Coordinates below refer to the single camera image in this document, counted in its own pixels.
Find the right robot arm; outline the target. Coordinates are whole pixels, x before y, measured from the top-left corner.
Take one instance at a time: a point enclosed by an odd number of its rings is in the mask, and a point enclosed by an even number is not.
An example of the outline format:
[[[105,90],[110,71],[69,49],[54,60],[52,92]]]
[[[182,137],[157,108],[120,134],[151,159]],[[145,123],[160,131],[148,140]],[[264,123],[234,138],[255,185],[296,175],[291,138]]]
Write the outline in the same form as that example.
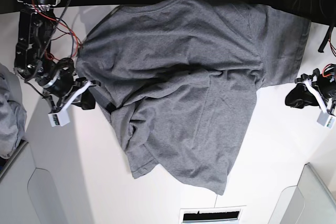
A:
[[[31,81],[36,81],[42,89],[38,94],[49,103],[52,112],[60,111],[67,102],[83,110],[94,109],[96,101],[88,89],[76,93],[88,80],[76,76],[74,58],[81,46],[80,39],[63,20],[64,13],[59,17],[54,14],[53,9],[60,0],[17,1],[23,7],[15,50],[16,74],[30,87],[33,86]],[[71,0],[67,0],[64,9],[68,9],[70,3]],[[51,43],[57,40],[56,31],[72,39],[70,55],[61,59],[51,53]]]

